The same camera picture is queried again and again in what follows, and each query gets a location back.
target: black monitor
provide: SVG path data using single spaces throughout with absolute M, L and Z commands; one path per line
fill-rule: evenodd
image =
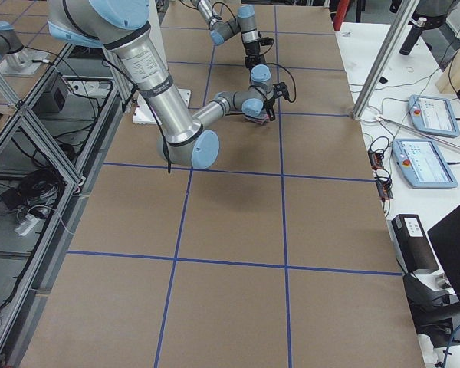
M 418 334 L 443 347 L 460 324 L 460 206 L 428 230 L 428 237 L 455 295 L 434 291 L 412 274 L 404 276 L 404 286 Z M 460 331 L 454 343 L 460 343 Z

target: red object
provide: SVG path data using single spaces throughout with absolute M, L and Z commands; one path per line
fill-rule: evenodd
M 340 0 L 337 6 L 336 16 L 334 17 L 334 30 L 339 31 L 340 26 L 343 25 L 344 17 L 347 13 L 347 7 L 350 4 L 350 0 Z

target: white table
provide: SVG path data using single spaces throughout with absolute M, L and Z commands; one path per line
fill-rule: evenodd
M 360 91 L 361 85 L 366 80 L 366 76 L 375 60 L 376 54 L 385 38 L 389 29 L 388 25 L 374 24 L 357 24 L 343 23 L 340 31 L 337 32 L 337 42 L 340 47 L 340 52 L 343 58 L 344 66 L 347 72 L 350 89 L 353 99 L 356 100 Z M 405 37 L 401 38 L 397 50 Z M 399 100 L 408 100 L 412 94 L 424 94 L 433 97 L 445 97 L 455 99 L 455 95 L 442 95 L 438 92 L 435 82 L 441 76 L 442 71 L 439 70 L 438 64 L 434 57 L 429 52 L 423 40 L 413 48 L 409 56 L 403 56 L 398 51 L 391 57 L 383 76 L 388 80 L 385 84 L 379 84 L 378 90 L 375 91 L 371 100 L 370 106 L 381 109 L 382 101 L 386 97 L 394 97 Z M 400 84 L 412 84 L 411 86 L 401 86 L 386 88 L 388 86 L 398 86 Z M 460 117 L 460 102 L 459 100 L 452 101 L 452 107 L 455 111 L 455 116 Z M 368 123 L 367 120 L 374 120 L 378 113 L 374 109 L 367 109 L 363 114 L 362 128 L 364 133 L 368 133 L 373 138 L 378 136 L 392 137 L 378 123 Z M 412 126 L 410 118 L 406 117 L 407 102 L 395 100 L 384 100 L 383 116 L 389 120 L 402 122 L 409 127 Z M 392 131 L 397 131 L 397 126 L 386 124 Z M 420 138 L 414 133 L 401 129 L 397 135 L 398 138 Z M 452 143 L 460 146 L 460 137 L 455 139 L 446 138 Z M 385 140 L 378 142 L 375 148 L 384 148 Z M 370 138 L 365 136 L 366 146 L 370 145 Z M 455 152 L 438 143 L 443 156 L 447 161 L 460 161 L 460 153 Z M 390 150 L 386 151 L 384 165 L 392 173 L 393 179 L 393 197 L 390 201 L 390 211 L 387 220 L 393 219 L 399 213 L 415 213 L 418 214 L 424 229 L 427 231 L 439 220 L 446 216 L 450 211 L 460 204 L 460 165 L 451 166 L 453 174 L 458 180 L 458 188 L 456 189 L 412 189 L 404 180 L 402 173 L 396 167 L 393 159 L 388 161 Z M 433 289 L 438 289 L 435 286 L 435 276 L 442 273 L 441 271 L 419 276 L 419 278 Z M 447 366 L 449 368 L 460 368 L 460 347 L 452 347 L 450 352 L 453 354 L 448 358 Z M 442 358 L 442 349 L 437 349 L 439 357 Z

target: blue and white tablet device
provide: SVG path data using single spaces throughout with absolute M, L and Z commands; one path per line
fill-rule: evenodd
M 413 188 L 450 189 L 458 186 L 434 140 L 393 140 L 392 153 Z
M 409 113 L 412 124 L 421 132 L 438 136 L 460 135 L 452 105 L 446 98 L 413 94 L 409 98 Z

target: blue cable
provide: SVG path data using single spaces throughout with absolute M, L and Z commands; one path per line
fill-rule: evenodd
M 448 340 L 448 345 L 446 345 L 446 350 L 443 351 L 443 353 L 445 354 L 445 359 L 443 359 L 443 364 L 441 366 L 441 368 L 446 368 L 446 360 L 448 359 L 448 354 L 449 354 L 449 350 L 450 350 L 450 346 L 452 345 L 453 343 L 453 340 L 455 339 L 455 335 L 457 334 L 457 332 L 460 330 L 460 324 L 453 330 L 452 334 L 450 335 L 450 338 Z

